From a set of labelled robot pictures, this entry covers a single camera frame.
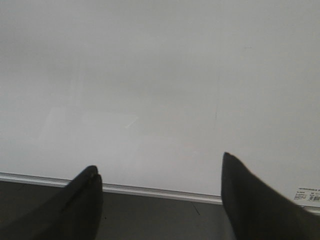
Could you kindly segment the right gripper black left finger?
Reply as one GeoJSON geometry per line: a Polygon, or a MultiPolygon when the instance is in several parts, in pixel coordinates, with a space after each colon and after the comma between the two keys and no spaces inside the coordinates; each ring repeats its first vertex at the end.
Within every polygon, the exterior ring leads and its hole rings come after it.
{"type": "Polygon", "coordinates": [[[46,202],[0,229],[2,240],[94,240],[103,208],[102,177],[86,167],[46,202]]]}

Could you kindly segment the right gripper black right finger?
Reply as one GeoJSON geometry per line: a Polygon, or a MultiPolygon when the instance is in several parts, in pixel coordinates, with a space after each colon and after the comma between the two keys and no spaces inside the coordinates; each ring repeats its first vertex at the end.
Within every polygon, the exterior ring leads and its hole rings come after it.
{"type": "Polygon", "coordinates": [[[223,208],[238,240],[318,240],[320,217],[304,210],[225,152],[221,168],[223,208]]]}

